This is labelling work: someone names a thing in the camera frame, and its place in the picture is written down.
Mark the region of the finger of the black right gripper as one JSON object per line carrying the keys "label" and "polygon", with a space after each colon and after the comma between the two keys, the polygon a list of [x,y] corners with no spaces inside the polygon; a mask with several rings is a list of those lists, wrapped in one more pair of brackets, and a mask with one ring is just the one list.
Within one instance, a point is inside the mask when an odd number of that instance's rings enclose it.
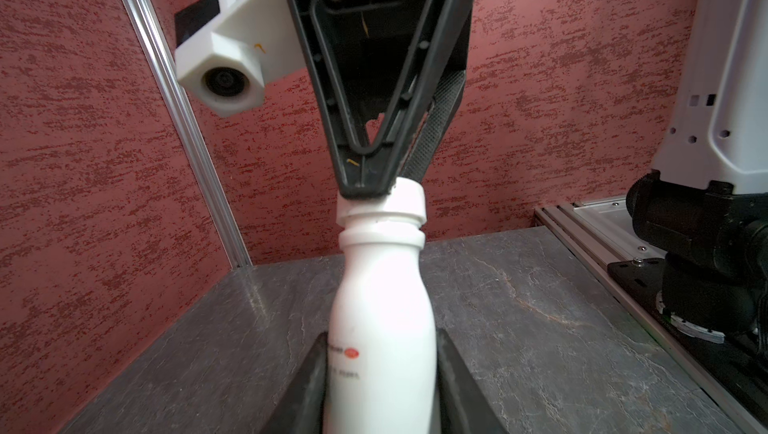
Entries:
{"label": "finger of the black right gripper", "polygon": [[427,114],[398,173],[422,182],[457,112],[466,85],[467,71],[446,71],[440,78]]}
{"label": "finger of the black right gripper", "polygon": [[474,0],[287,0],[339,193],[388,194],[446,71],[468,68]]}

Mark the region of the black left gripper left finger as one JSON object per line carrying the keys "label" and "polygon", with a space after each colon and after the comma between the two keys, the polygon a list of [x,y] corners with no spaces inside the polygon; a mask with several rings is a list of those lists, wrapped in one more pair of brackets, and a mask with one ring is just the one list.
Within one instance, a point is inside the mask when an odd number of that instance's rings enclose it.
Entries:
{"label": "black left gripper left finger", "polygon": [[320,434],[328,366],[327,333],[317,336],[260,434]]}

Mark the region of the small white pill bottle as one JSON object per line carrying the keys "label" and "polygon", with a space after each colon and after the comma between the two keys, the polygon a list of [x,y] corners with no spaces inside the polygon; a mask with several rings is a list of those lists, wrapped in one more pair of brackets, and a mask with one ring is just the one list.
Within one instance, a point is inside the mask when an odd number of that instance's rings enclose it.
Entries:
{"label": "small white pill bottle", "polygon": [[425,235],[404,218],[348,221],[328,329],[326,433],[428,433],[436,326],[419,269]]}

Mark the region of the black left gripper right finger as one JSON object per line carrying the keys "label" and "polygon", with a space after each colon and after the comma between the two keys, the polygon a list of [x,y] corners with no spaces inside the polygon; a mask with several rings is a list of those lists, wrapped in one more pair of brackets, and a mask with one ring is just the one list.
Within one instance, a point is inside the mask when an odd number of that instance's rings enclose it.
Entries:
{"label": "black left gripper right finger", "polygon": [[438,433],[507,434],[445,329],[437,330]]}

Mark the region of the white bottle cap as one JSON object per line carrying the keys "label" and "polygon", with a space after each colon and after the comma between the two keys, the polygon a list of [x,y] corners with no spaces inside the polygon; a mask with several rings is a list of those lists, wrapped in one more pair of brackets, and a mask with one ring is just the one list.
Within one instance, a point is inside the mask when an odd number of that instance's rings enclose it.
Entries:
{"label": "white bottle cap", "polygon": [[361,215],[406,216],[416,219],[420,226],[427,222],[426,197],[423,186],[412,179],[398,177],[390,192],[383,197],[350,200],[337,196],[336,221],[344,227],[346,221]]}

